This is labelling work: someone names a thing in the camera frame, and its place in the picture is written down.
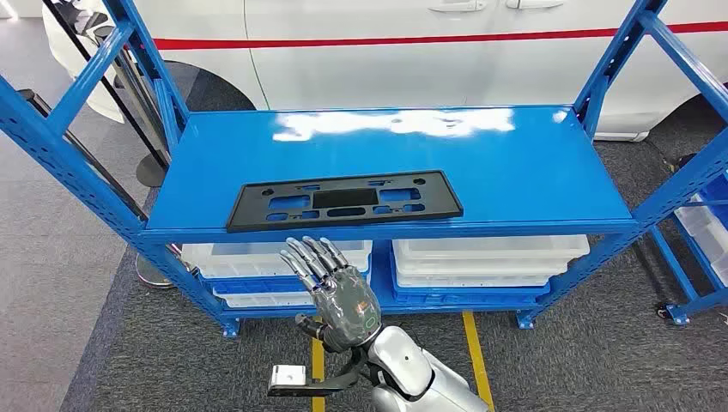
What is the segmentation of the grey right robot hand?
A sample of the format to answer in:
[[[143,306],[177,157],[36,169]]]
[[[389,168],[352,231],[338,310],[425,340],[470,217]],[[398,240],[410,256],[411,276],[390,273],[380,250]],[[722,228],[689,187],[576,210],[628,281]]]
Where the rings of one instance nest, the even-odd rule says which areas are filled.
[[[327,238],[289,237],[286,243],[281,259],[298,276],[321,317],[316,321],[298,314],[296,326],[333,353],[374,338],[382,326],[381,310],[361,272]]]

